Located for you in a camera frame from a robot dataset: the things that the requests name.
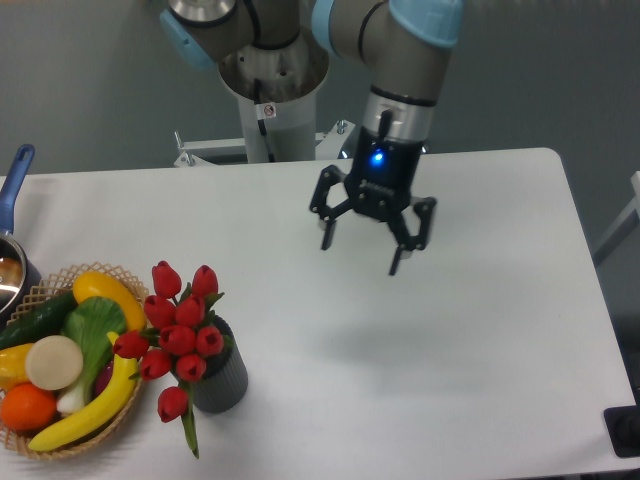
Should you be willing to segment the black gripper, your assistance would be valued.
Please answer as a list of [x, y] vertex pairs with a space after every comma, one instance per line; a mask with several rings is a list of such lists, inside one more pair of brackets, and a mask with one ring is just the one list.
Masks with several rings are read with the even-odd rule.
[[[335, 165], [324, 168], [311, 197], [309, 210], [318, 215], [324, 228], [321, 249], [328, 250], [331, 247], [337, 219], [353, 209], [360, 215], [387, 222], [397, 243], [389, 269], [390, 276], [397, 273], [400, 262], [409, 258], [413, 251], [423, 251], [430, 241], [437, 199], [412, 198], [411, 195], [422, 149], [421, 141], [380, 139], [362, 127], [350, 172], [346, 176]], [[348, 199], [331, 207], [328, 204], [329, 192], [343, 183]], [[402, 213], [408, 206], [419, 220], [415, 235], [410, 233]]]

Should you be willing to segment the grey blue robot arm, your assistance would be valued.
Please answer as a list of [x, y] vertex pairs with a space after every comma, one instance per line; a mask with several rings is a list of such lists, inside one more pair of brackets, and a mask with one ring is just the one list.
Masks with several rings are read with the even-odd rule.
[[366, 66], [372, 83], [352, 167], [324, 168], [311, 211], [329, 247], [354, 212], [387, 225], [396, 260], [424, 249], [437, 202], [411, 192], [456, 45], [460, 1], [171, 1], [160, 23], [192, 66], [215, 68], [236, 97], [252, 163], [316, 155], [315, 96], [331, 56]]

